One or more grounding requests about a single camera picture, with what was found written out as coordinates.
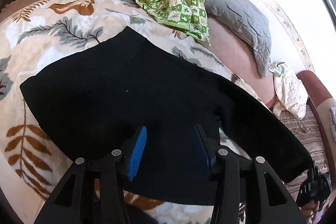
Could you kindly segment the operator hand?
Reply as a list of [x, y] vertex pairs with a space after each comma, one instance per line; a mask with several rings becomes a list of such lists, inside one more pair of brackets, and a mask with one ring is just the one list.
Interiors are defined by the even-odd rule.
[[301, 213], [307, 224], [313, 224], [316, 222], [318, 211], [319, 211], [319, 201], [310, 201], [301, 208]]

